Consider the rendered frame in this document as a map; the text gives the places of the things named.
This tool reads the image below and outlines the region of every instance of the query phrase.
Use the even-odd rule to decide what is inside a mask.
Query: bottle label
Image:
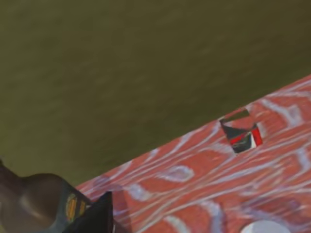
[[[55,222],[48,229],[36,233],[61,233],[91,204],[91,200],[64,181]]]

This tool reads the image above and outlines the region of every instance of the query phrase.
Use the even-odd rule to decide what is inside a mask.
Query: bottle
[[[61,233],[91,205],[57,175],[20,177],[0,162],[0,222],[7,233]]]

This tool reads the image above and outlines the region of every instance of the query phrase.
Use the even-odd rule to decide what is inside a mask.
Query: white round object
[[[285,226],[276,222],[261,220],[244,227],[241,233],[291,233]]]

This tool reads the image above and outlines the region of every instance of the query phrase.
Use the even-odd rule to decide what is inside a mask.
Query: patterned tablecloth
[[[236,155],[216,120],[78,188],[94,200],[112,190],[135,233],[239,233],[254,220],[310,233],[311,76],[246,108],[255,149]]]

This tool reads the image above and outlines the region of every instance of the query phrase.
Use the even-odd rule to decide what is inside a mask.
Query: white lid
[[[241,230],[241,233],[291,233],[285,226],[276,222],[261,220],[252,222]]]

